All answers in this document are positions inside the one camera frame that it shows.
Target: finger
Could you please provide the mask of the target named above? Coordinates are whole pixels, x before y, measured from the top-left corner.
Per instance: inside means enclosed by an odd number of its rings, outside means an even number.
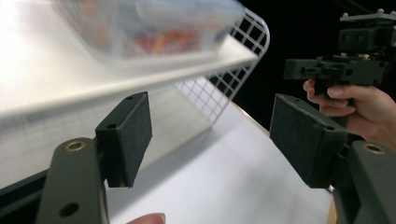
[[[353,106],[346,106],[343,108],[336,108],[332,106],[321,106],[319,108],[320,113],[327,117],[344,117],[350,114],[353,114],[356,111],[356,108]]]
[[[337,99],[355,98],[368,101],[378,94],[378,89],[373,86],[339,85],[330,87],[327,93]]]
[[[128,224],[165,224],[165,214],[148,214],[142,217],[138,217]]]

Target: wire shelf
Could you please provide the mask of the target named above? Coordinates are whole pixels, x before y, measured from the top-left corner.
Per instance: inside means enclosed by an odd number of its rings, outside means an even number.
[[[241,89],[270,44],[270,32],[267,24],[247,8],[245,8],[243,18],[235,23],[229,34],[256,54],[258,60],[247,66],[228,69],[205,77],[194,77],[177,83],[180,90],[213,123]]]

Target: plastic container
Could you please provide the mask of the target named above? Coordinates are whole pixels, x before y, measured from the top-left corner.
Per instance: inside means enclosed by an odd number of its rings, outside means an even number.
[[[235,0],[54,0],[90,51],[110,61],[216,50],[244,15]]]

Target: mounting hole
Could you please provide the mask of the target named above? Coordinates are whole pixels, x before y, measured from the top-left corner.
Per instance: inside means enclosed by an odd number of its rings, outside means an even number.
[[[117,128],[117,124],[109,124],[106,126],[107,129],[115,129]]]
[[[64,150],[66,150],[68,152],[75,152],[75,151],[82,150],[85,146],[87,146],[87,144],[84,141],[78,140],[78,141],[74,141],[74,142],[67,144],[64,147]]]
[[[61,211],[59,211],[59,216],[70,217],[78,211],[78,203],[70,203],[65,205]]]
[[[376,145],[366,144],[363,147],[364,147],[364,149],[366,149],[366,150],[368,150],[371,153],[374,153],[376,155],[385,155],[387,153],[384,150],[384,148],[376,146]]]

